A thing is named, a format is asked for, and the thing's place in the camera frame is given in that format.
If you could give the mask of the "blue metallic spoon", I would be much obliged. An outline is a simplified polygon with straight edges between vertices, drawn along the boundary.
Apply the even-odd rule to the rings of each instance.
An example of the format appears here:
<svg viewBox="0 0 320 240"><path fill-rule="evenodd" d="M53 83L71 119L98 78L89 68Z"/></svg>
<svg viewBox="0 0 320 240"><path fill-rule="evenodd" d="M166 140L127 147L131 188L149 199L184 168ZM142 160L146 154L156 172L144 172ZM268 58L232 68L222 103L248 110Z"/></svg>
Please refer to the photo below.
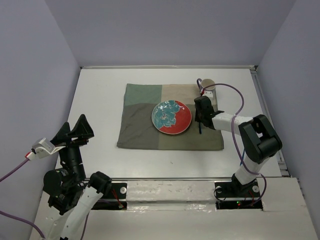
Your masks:
<svg viewBox="0 0 320 240"><path fill-rule="evenodd" d="M199 134L202 134L202 124L200 122L198 123L198 129L199 129Z"/></svg>

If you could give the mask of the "red floral plate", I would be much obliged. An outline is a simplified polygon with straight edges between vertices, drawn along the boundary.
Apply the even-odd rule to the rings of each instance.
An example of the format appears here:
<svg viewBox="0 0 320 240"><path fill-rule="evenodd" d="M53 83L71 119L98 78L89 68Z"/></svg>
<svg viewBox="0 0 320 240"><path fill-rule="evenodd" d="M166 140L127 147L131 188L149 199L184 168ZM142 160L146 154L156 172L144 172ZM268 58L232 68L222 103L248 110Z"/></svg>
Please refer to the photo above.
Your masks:
<svg viewBox="0 0 320 240"><path fill-rule="evenodd" d="M177 100L166 100L154 107L151 121L159 132L178 135L190 126L192 113L184 103Z"/></svg>

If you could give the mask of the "purple ceramic mug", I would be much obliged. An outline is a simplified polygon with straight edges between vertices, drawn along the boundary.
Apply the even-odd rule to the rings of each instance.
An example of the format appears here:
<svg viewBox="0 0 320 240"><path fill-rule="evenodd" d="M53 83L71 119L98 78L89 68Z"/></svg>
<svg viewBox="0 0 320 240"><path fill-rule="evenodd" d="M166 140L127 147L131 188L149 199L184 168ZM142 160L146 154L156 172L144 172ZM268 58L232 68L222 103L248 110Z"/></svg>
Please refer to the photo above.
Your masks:
<svg viewBox="0 0 320 240"><path fill-rule="evenodd" d="M196 84L198 86L199 93L201 90L214 90L214 98L216 97L216 86L215 86L215 82L212 79L198 78L196 80Z"/></svg>

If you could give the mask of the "green patchwork cloth placemat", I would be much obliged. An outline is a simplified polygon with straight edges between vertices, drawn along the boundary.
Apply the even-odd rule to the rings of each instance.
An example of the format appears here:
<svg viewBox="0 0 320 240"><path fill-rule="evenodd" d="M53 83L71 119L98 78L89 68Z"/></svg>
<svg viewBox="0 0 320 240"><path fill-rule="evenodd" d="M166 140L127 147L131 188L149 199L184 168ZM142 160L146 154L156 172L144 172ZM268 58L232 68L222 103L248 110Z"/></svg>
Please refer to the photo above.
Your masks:
<svg viewBox="0 0 320 240"><path fill-rule="evenodd" d="M165 151L221 151L224 139L218 130L212 130L191 121L188 129L177 135L158 131L151 119L156 105L168 100L185 104L196 113L194 99L200 91L196 84L126 85L121 127L117 147L122 149L165 150Z"/></svg>

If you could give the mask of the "blue plastic fork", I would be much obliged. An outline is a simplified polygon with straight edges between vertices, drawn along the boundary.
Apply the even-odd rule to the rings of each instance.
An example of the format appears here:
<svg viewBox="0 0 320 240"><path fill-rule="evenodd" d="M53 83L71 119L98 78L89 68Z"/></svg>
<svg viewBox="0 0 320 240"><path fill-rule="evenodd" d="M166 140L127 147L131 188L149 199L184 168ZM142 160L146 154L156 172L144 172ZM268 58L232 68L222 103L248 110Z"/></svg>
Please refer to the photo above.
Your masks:
<svg viewBox="0 0 320 240"><path fill-rule="evenodd" d="M245 154L246 154L246 152L245 152L245 150L243 149L243 152L242 152L242 155L241 155L241 160L240 160L240 164L239 164L239 166L241 166L241 165L242 165L243 160L244 160L244 158L245 158Z"/></svg>

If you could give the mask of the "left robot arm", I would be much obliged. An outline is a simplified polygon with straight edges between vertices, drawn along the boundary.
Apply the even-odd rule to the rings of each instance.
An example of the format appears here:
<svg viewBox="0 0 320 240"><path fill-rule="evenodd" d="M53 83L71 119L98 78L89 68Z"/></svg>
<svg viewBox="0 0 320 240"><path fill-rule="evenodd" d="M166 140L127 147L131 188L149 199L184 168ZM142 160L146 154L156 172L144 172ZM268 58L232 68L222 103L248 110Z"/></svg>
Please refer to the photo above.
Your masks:
<svg viewBox="0 0 320 240"><path fill-rule="evenodd" d="M50 143L58 151L61 168L48 171L43 191L49 195L49 215L44 222L47 240L71 240L95 203L110 194L112 179L97 171L88 183L80 147L94 137L84 114L74 128L65 122Z"/></svg>

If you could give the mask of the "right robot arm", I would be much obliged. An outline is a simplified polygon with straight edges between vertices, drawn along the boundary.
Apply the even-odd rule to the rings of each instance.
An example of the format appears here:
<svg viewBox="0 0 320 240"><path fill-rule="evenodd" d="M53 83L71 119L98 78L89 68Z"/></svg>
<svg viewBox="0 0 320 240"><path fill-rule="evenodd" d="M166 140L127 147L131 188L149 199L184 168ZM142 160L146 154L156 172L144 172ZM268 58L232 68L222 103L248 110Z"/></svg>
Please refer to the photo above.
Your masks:
<svg viewBox="0 0 320 240"><path fill-rule="evenodd" d="M194 99L195 121L216 131L239 135L245 151L239 169L232 175L229 190L235 196L246 193L262 166L282 149L283 143L268 118L263 115L243 117L215 111L207 96Z"/></svg>

